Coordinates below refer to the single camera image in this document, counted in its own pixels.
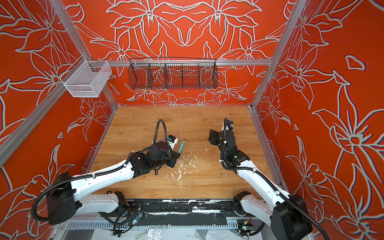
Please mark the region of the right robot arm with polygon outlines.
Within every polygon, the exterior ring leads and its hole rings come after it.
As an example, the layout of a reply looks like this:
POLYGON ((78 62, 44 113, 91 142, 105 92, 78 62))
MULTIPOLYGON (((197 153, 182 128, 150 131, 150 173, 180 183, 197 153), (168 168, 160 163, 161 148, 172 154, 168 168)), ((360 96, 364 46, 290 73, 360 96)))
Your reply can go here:
POLYGON ((261 196, 244 191, 237 195, 240 208, 265 223, 277 240, 301 240, 313 231, 303 198, 291 195, 263 174, 250 158, 240 151, 232 130, 210 130, 208 140, 220 150, 220 163, 244 179, 261 196))

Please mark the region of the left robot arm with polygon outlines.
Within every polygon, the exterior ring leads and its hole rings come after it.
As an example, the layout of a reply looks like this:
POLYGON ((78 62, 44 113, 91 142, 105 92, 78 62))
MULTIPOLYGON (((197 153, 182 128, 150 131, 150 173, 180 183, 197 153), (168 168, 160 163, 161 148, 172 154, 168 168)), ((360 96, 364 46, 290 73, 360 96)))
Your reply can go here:
POLYGON ((166 165, 173 168, 181 156, 166 142, 158 142, 138 152, 129 154, 126 160, 86 175, 71 177, 63 173, 47 194, 48 223, 57 225, 73 217, 84 206, 80 200, 113 185, 158 170, 166 165))

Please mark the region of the green marker pen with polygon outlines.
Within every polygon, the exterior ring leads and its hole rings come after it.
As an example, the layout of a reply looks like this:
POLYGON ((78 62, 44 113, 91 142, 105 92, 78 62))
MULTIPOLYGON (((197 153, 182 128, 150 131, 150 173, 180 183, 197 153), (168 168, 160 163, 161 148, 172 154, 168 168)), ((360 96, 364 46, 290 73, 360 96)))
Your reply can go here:
POLYGON ((178 153, 181 154, 182 151, 183 151, 183 148, 184 148, 184 145, 185 145, 185 140, 182 141, 181 145, 180 145, 180 148, 178 150, 178 153))

